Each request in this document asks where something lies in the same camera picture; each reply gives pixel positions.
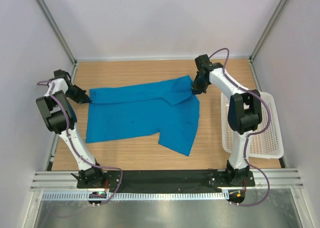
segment white wall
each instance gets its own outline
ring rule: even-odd
[[[251,55],[279,0],[45,0],[77,59]]]
[[[290,0],[256,60],[262,90],[274,96],[285,160],[297,167],[320,212],[320,3]]]
[[[36,82],[72,65],[35,0],[0,0],[0,21],[0,226],[19,228],[52,137],[35,102],[46,89]]]

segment shirt sleeve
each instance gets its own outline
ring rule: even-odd
[[[189,156],[198,129],[196,122],[180,122],[160,129],[159,144]]]

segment metal frame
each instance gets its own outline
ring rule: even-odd
[[[296,168],[262,169],[270,181],[272,189],[281,188],[303,188],[303,183]],[[266,189],[267,182],[260,171],[251,169],[256,183],[254,187],[248,189]],[[78,189],[77,180],[71,173],[78,171],[37,171],[34,175],[30,191],[86,191],[87,189]],[[223,190],[230,190],[231,187],[224,187]],[[242,189],[242,187],[232,187],[232,189]]]
[[[64,49],[66,55],[69,57],[71,63],[73,65],[76,65],[77,61],[74,57],[74,55],[72,54],[64,36],[62,35],[57,23],[55,22],[55,19],[53,18],[53,16],[51,15],[46,3],[44,0],[35,0],[36,3],[39,5],[40,10],[42,11],[44,17],[46,18],[46,20],[48,21],[50,27],[52,28],[53,33],[56,35],[58,41],[60,42],[62,48]]]
[[[275,10],[274,10],[269,22],[268,22],[268,24],[266,25],[266,27],[264,28],[264,31],[262,32],[262,35],[260,36],[259,41],[257,42],[255,48],[253,49],[252,55],[249,58],[250,61],[253,61],[257,57],[257,54],[258,54],[260,48],[262,47],[262,45],[266,41],[266,38],[268,37],[271,30],[273,29],[273,27],[277,23],[280,15],[282,14],[282,12],[285,9],[288,2],[289,2],[289,0],[280,0],[279,1],[278,5],[276,6],[276,8],[275,8]]]

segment wire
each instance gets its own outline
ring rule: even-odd
[[[265,196],[262,198],[262,200],[256,202],[256,203],[253,203],[253,204],[238,204],[238,203],[235,203],[235,202],[231,202],[232,204],[236,205],[236,206],[240,206],[240,207],[253,207],[253,206],[257,206],[259,204],[261,204],[262,202],[264,202],[268,196],[269,196],[269,193],[270,193],[270,182],[269,182],[269,179],[267,177],[267,175],[258,167],[254,166],[253,164],[250,164],[248,159],[247,159],[247,148],[248,148],[248,143],[249,143],[249,137],[250,136],[253,136],[253,135],[259,135],[263,132],[265,132],[269,126],[270,126],[270,123],[271,123],[271,112],[270,112],[270,109],[267,105],[267,103],[261,99],[260,96],[258,96],[257,94],[253,93],[252,91],[250,90],[247,90],[241,86],[239,86],[237,83],[235,83],[229,76],[228,76],[228,73],[226,73],[226,65],[227,65],[227,62],[229,60],[229,55],[230,55],[230,50],[228,48],[221,48],[221,49],[218,49],[216,52],[214,52],[212,55],[209,56],[209,59],[211,57],[213,57],[215,54],[217,54],[218,52],[221,52],[221,51],[226,51],[227,54],[226,54],[226,58],[225,58],[225,61],[224,61],[224,64],[223,64],[223,67],[222,67],[222,73],[224,75],[224,77],[231,83],[233,84],[234,86],[236,86],[239,90],[243,91],[243,92],[246,92],[250,95],[252,95],[253,97],[255,97],[256,99],[258,99],[262,104],[263,106],[265,107],[266,109],[266,112],[267,112],[267,115],[268,115],[268,121],[266,123],[266,126],[260,130],[260,131],[257,131],[257,132],[254,132],[254,133],[250,133],[246,136],[246,139],[245,139],[245,142],[244,142],[244,150],[243,150],[243,157],[244,157],[244,160],[245,162],[247,163],[248,166],[258,170],[265,178],[266,180],[266,183],[267,183],[267,191],[266,191],[266,194]]]
[[[243,186],[244,186],[244,193],[247,191],[247,184],[246,184],[246,179],[243,179]]]
[[[122,183],[122,180],[123,180],[123,175],[124,175],[124,172],[121,168],[118,168],[118,167],[110,167],[110,166],[100,166],[100,165],[96,165],[96,164],[92,164],[90,163],[89,161],[87,161],[86,159],[84,159],[77,151],[77,149],[75,148],[72,140],[71,140],[71,136],[70,136],[70,133],[69,133],[69,128],[70,128],[70,122],[69,122],[69,117],[68,117],[68,114],[67,114],[67,111],[66,109],[63,107],[63,105],[60,103],[60,101],[52,94],[54,88],[55,88],[55,83],[54,82],[51,82],[49,80],[43,80],[43,81],[39,81],[37,83],[38,86],[47,86],[49,84],[52,84],[50,90],[49,90],[49,96],[56,102],[56,104],[60,107],[63,115],[64,115],[64,118],[65,118],[65,122],[66,122],[66,128],[65,128],[65,132],[66,132],[66,136],[70,142],[70,145],[72,147],[72,150],[74,151],[74,153],[85,163],[87,163],[88,165],[92,166],[92,167],[96,167],[96,168],[99,168],[99,169],[107,169],[107,170],[118,170],[120,171],[120,179],[119,179],[119,183],[117,185],[117,187],[115,188],[114,192],[112,193],[112,195],[107,199],[105,200],[104,202],[101,202],[100,206],[104,205],[104,204],[107,204],[114,196],[115,194],[118,192],[119,188],[120,188],[120,185]],[[80,208],[79,210],[77,210],[76,212],[70,214],[70,215],[64,215],[64,216],[61,216],[61,215],[54,215],[55,217],[58,217],[58,218],[69,218],[77,213],[79,213],[80,211],[84,210],[85,208],[87,207],[90,207],[90,205],[88,206],[84,206],[82,208]]]

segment black mounting plate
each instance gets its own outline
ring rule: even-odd
[[[105,171],[109,189],[113,192],[120,180],[120,171]],[[247,187],[254,187],[255,180],[250,171],[245,179]],[[78,181],[79,189],[104,188],[85,185]],[[217,169],[192,170],[124,170],[118,193],[136,194],[198,194],[221,192],[223,187],[233,187],[227,181],[226,172]]]

